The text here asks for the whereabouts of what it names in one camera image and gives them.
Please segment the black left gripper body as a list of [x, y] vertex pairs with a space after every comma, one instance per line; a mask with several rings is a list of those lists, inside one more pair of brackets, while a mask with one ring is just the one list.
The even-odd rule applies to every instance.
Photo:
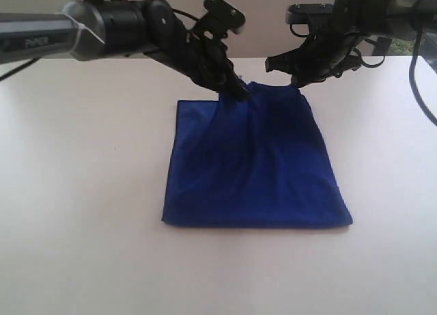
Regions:
[[166, 0], [143, 0], [143, 17], [150, 45], [143, 53], [155, 61], [187, 76], [206, 89], [219, 92], [234, 65], [227, 56], [223, 39], [197, 31], [196, 23], [187, 29]]

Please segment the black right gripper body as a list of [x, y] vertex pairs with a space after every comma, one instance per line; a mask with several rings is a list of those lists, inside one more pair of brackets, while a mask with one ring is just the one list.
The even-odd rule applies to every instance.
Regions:
[[310, 24], [304, 42], [299, 46], [309, 53], [305, 72], [292, 74], [301, 77], [306, 85], [339, 78], [347, 70], [361, 65], [359, 58], [349, 59], [350, 53], [366, 37], [361, 10], [364, 0], [334, 0], [330, 18], [321, 25]]

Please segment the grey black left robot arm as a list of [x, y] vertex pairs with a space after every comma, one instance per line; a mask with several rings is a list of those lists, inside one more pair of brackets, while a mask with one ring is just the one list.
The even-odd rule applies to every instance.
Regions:
[[76, 0], [56, 14], [1, 15], [1, 62], [21, 68], [67, 53], [79, 61], [142, 54], [194, 84], [243, 101], [224, 39], [238, 34], [244, 14], [225, 0], [204, 0], [205, 13], [186, 27], [186, 12], [166, 0]]

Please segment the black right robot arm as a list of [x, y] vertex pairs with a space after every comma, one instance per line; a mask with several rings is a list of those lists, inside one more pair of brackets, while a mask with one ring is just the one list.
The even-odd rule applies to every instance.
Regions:
[[366, 66], [357, 46], [370, 36], [413, 40], [436, 33], [436, 0], [335, 0], [292, 4], [286, 23], [306, 25], [309, 33], [292, 51], [268, 57], [267, 72], [291, 75], [298, 88], [339, 78]]

